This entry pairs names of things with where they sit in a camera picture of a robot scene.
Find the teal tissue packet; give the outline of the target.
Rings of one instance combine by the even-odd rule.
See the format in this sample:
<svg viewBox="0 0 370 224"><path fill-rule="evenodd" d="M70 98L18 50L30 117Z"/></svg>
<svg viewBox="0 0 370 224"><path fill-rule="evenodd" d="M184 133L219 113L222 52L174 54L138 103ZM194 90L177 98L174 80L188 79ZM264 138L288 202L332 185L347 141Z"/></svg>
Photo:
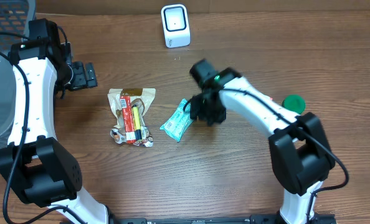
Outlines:
<svg viewBox="0 0 370 224"><path fill-rule="evenodd" d="M179 142L192 122L190 105L187 105L186 99L182 99L173 115L161 125L160 130Z"/></svg>

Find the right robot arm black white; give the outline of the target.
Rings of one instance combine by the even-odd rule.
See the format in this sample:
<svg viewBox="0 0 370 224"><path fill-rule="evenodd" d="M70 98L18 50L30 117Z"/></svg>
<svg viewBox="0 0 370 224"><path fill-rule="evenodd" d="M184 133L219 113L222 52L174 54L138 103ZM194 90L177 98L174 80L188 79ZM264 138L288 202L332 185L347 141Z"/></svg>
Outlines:
<svg viewBox="0 0 370 224"><path fill-rule="evenodd" d="M319 118L276 104L232 68L218 72L201 60L189 73L202 90L187 103L191 119L212 126L233 110L268 139L272 170L284 188L283 203L275 215L252 215L251 223L335 223L334 215L313 210L314 194L335 165Z"/></svg>

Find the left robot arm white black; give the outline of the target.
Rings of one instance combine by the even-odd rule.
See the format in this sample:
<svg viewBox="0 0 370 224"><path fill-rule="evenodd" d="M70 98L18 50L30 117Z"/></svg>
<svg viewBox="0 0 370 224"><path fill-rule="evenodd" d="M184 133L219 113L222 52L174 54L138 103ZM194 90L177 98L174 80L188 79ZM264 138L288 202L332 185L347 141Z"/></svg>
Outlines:
<svg viewBox="0 0 370 224"><path fill-rule="evenodd" d="M5 192L44 213L58 211L72 223L113 223L109 209L83 187L80 165L58 142L54 128L56 93L96 87L93 65L72 61L70 44L56 23L36 19L28 27L28 36L6 55L16 102L7 146L0 149Z"/></svg>

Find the green lid jar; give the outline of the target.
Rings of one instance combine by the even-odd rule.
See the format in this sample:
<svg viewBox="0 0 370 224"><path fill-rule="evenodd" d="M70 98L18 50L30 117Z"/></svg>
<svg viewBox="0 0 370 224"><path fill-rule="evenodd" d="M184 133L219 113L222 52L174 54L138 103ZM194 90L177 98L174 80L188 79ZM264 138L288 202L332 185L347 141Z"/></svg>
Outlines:
<svg viewBox="0 0 370 224"><path fill-rule="evenodd" d="M302 114L306 109L305 100L300 95L288 95L282 101L282 106L298 114Z"/></svg>

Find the beige brown snack bag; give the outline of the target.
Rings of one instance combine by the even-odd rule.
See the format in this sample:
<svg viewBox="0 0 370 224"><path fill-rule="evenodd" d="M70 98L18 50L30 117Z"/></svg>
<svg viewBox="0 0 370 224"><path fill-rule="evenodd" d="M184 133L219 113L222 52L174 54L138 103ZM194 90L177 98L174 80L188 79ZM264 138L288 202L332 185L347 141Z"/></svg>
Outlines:
<svg viewBox="0 0 370 224"><path fill-rule="evenodd" d="M152 147L153 137L144 121L144 115L154 101L156 90L154 88L126 88L110 89L107 97L110 109L116 118L116 125L110 130L110 136L117 144L132 144L135 146ZM120 96L130 96L131 105L136 105L140 115L142 139L135 143L126 141L125 124L123 120Z"/></svg>

